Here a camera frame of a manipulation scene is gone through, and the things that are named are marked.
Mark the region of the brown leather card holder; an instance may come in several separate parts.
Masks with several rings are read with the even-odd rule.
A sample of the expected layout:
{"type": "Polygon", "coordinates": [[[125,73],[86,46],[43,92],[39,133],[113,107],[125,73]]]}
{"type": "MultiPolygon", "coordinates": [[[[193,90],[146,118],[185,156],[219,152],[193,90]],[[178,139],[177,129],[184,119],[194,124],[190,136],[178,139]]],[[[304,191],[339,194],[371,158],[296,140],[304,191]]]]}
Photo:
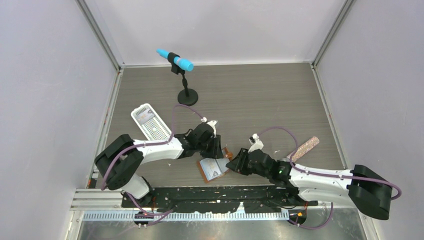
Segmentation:
{"type": "Polygon", "coordinates": [[[223,158],[204,158],[197,162],[200,175],[205,183],[210,183],[230,171],[226,165],[233,159],[233,153],[227,147],[221,150],[223,158]]]}

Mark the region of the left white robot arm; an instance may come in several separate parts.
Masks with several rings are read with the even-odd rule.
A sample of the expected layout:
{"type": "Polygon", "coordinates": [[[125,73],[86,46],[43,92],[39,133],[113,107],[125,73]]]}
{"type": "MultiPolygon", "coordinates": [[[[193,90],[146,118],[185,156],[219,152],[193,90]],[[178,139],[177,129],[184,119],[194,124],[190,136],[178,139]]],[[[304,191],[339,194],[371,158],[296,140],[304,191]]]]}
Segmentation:
{"type": "Polygon", "coordinates": [[[148,207],[154,199],[152,187],[144,177],[137,175],[139,166],[159,160],[189,158],[196,153],[203,158],[223,158],[216,125],[215,120],[202,122],[193,130],[174,134],[163,141],[120,135],[94,159],[103,178],[102,188],[121,189],[141,207],[148,207]]]}

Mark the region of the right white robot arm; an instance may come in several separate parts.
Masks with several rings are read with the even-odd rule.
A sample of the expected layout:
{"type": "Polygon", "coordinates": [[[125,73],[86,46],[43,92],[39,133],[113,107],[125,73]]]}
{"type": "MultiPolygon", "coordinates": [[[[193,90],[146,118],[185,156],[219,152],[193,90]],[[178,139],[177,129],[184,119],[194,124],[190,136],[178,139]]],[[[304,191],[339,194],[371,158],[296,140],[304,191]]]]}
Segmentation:
{"type": "Polygon", "coordinates": [[[322,201],[356,207],[377,220],[390,216],[393,187],[364,165],[345,170],[310,168],[275,160],[260,149],[250,152],[242,148],[226,167],[246,176],[259,175],[285,188],[285,198],[291,205],[322,201]]]}

